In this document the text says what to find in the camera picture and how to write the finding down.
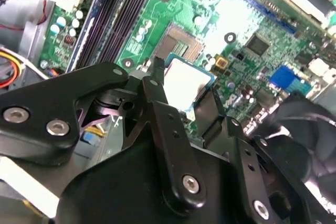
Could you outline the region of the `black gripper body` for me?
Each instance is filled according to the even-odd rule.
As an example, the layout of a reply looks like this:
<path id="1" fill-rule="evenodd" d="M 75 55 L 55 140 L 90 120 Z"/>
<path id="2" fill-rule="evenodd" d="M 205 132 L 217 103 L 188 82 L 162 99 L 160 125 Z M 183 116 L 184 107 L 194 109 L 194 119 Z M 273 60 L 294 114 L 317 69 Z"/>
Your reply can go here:
<path id="1" fill-rule="evenodd" d="M 166 204 L 154 145 L 137 144 L 78 175 L 61 195 L 56 223 L 250 223 L 230 186 L 229 163 L 193 147 L 205 179 L 205 205 L 190 216 Z"/>

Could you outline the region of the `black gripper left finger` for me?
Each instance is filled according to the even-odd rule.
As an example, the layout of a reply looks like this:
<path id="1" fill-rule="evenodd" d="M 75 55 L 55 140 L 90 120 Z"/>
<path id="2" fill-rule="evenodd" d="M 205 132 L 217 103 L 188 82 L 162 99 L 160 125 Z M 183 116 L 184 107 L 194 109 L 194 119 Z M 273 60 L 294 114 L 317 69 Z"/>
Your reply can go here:
<path id="1" fill-rule="evenodd" d="M 164 61 L 148 76 L 99 63 L 1 95 L 1 154 L 43 166 L 70 160 L 85 127 L 123 118 L 126 150 L 141 139 L 155 146 L 161 190 L 171 208 L 201 208 L 206 188 L 178 110 L 163 89 Z"/>

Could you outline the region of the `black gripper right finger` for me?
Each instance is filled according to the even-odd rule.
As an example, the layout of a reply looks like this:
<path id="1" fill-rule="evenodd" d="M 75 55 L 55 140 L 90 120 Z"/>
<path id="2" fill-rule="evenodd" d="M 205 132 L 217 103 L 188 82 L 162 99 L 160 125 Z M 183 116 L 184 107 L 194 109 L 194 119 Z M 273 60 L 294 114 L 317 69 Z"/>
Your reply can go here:
<path id="1" fill-rule="evenodd" d="M 220 189 L 227 192 L 222 198 L 237 223 L 313 223 L 308 192 L 266 155 L 261 138 L 245 137 L 241 124 L 225 114 L 216 90 L 207 91 L 194 112 L 203 148 L 228 159 L 218 175 L 224 179 Z"/>

